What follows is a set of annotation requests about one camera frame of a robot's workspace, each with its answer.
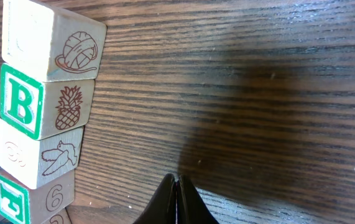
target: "black plastic object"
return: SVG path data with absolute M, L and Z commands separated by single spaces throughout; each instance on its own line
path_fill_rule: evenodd
M 176 203 L 178 224 L 218 224 L 191 180 L 181 175 L 176 183 L 173 174 L 164 177 L 134 224 L 176 224 Z
M 218 224 L 191 180 L 184 175 L 177 182 L 177 221 L 178 224 Z
M 167 174 L 134 224 L 171 223 L 176 223 L 176 183 L 173 174 Z

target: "green border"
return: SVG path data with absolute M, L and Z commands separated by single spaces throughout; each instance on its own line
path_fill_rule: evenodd
M 30 219 L 29 219 L 29 192 L 28 192 L 28 190 L 21 187 L 20 185 L 14 183 L 13 181 L 3 177 L 1 174 L 0 174 L 0 180 L 9 184 L 11 187 L 14 187 L 15 189 L 19 190 L 22 194 L 24 194 L 24 211 L 25 211 L 24 219 L 25 219 L 25 224 L 29 224 Z M 12 220 L 11 222 L 16 223 L 14 221 L 14 218 L 10 217 L 8 214 L 4 213 L 1 210 L 1 207 L 0 207 L 0 214 L 3 217 L 6 217 L 9 221 Z
M 35 125 L 35 131 L 32 132 L 28 128 L 24 127 L 23 125 L 19 124 L 17 121 L 14 121 L 9 117 L 7 113 L 4 111 L 4 100 L 6 98 L 5 94 L 5 83 L 6 83 L 6 72 L 10 73 L 11 75 L 14 75 L 15 77 L 21 79 L 22 81 L 26 82 L 27 84 L 33 86 L 34 88 L 39 90 L 39 99 L 38 99 L 38 108 L 37 108 L 37 113 L 36 113 L 36 125 Z M 7 123 L 9 123 L 11 126 L 17 128 L 20 132 L 28 135 L 32 139 L 38 139 L 39 138 L 39 132 L 40 132 L 40 120 L 42 118 L 42 109 L 43 109 L 43 84 L 40 82 L 34 80 L 33 78 L 28 77 L 24 73 L 16 70 L 15 68 L 12 68 L 10 65 L 4 63 L 2 64 L 1 67 L 1 89 L 0 89 L 0 116 L 3 120 L 5 120 Z

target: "ball of yarn illustration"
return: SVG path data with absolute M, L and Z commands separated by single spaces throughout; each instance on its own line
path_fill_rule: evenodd
M 98 48 L 95 40 L 88 33 L 78 31 L 69 36 L 63 53 L 56 57 L 55 63 L 66 72 L 88 72 L 97 69 L 96 67 L 85 68 L 97 57 L 97 54 Z

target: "wooden alphabet block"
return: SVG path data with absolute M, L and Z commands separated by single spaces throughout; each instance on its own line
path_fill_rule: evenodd
M 29 0 L 4 0 L 2 58 L 40 82 L 94 79 L 107 27 Z
M 32 139 L 44 139 L 85 125 L 94 80 L 41 83 L 4 63 L 0 116 Z
M 18 224 L 40 224 L 71 204 L 75 171 L 31 190 L 6 171 L 0 172 L 0 214 Z
M 6 223 L 12 223 L 9 220 L 2 220 L 0 224 L 6 224 Z M 64 208 L 61 211 L 59 211 L 57 214 L 53 215 L 51 218 L 49 218 L 47 221 L 45 221 L 43 224 L 71 224 L 70 217 L 68 216 L 67 210 Z
M 33 140 L 0 119 L 0 167 L 37 189 L 78 166 L 83 127 Z

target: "wood grain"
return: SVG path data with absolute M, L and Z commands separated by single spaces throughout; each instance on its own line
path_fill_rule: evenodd
M 355 223 L 355 0 L 45 2 L 108 26 L 73 223 L 168 172 L 220 223 Z

